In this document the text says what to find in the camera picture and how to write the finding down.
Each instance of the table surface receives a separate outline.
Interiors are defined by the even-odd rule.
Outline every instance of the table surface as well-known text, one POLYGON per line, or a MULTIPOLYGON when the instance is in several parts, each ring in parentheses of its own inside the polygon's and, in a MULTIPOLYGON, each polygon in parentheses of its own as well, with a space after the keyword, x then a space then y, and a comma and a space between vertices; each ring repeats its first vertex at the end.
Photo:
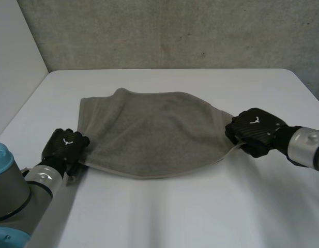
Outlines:
MULTIPOLYGON (((20 168, 56 128, 76 130, 80 99, 117 88, 184 91, 233 115, 259 107, 319 129, 319 102, 283 69, 75 70, 50 73, 0 136, 20 168)), ((61 188, 30 247, 319 247, 319 173, 277 151, 236 151, 215 166, 134 180, 90 168, 61 188)))

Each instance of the white logo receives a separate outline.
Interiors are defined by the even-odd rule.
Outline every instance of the white logo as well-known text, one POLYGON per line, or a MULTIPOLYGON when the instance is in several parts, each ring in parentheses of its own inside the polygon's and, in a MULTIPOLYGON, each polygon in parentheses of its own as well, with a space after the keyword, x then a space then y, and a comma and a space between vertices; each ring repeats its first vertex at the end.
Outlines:
POLYGON ((256 119, 257 119, 257 120, 255 120, 255 121, 251 122, 250 124, 261 123, 261 122, 259 121, 258 116, 256 116, 256 119))
POLYGON ((64 143, 65 143, 66 146, 73 143, 73 141, 68 142, 68 141, 66 141, 65 139, 63 139, 63 141, 64 141, 64 143))

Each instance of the concrete wall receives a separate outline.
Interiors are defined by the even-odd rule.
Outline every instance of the concrete wall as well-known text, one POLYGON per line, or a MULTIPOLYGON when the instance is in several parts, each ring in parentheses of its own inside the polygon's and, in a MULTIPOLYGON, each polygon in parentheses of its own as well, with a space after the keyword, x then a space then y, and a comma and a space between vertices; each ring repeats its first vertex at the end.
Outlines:
POLYGON ((48 74, 16 0, 0 0, 0 134, 48 74))
POLYGON ((49 71, 285 68, 319 99, 319 0, 18 2, 49 71))

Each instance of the towel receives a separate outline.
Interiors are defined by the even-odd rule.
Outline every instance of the towel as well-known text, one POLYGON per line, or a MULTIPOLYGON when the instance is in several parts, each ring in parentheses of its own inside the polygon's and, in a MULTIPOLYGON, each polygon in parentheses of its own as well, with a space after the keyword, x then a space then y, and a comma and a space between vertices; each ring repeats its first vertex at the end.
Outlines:
POLYGON ((232 115, 187 93, 139 94, 118 89, 83 98, 78 131, 90 139, 82 160, 137 179, 193 172, 234 148, 225 136, 232 115))

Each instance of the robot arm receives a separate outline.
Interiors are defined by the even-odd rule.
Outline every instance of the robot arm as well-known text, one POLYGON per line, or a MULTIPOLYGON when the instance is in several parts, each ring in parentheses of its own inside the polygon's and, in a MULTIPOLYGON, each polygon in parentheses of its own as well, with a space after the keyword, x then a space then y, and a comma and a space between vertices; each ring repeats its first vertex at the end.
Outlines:
POLYGON ((243 151, 259 158, 276 149, 297 166, 319 171, 319 130, 289 127, 283 120, 259 108, 251 108, 233 117, 226 136, 243 151))
POLYGON ((89 139, 79 132, 57 129, 42 161, 24 176, 6 146, 0 143, 0 247, 22 248, 30 239, 65 172, 74 176, 89 139))

